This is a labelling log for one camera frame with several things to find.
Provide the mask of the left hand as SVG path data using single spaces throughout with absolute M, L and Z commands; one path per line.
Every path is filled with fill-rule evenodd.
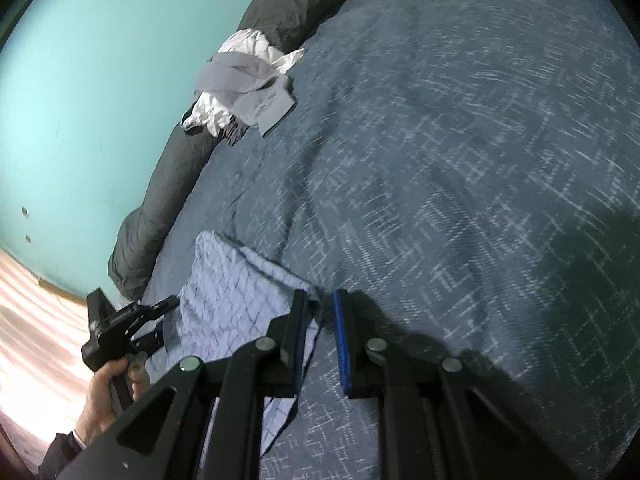
M 90 445 L 116 419 L 110 383 L 114 377 L 122 374 L 126 374 L 131 382 L 132 400 L 140 400 L 149 390 L 150 378 L 142 361 L 130 364 L 126 358 L 122 358 L 106 362 L 89 382 L 86 403 L 74 429 L 74 436 L 81 446 Z

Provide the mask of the left forearm black sleeve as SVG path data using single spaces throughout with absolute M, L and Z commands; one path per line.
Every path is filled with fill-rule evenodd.
M 69 434 L 57 434 L 38 467 L 36 478 L 56 480 L 61 471 L 86 448 L 87 445 L 73 431 Z

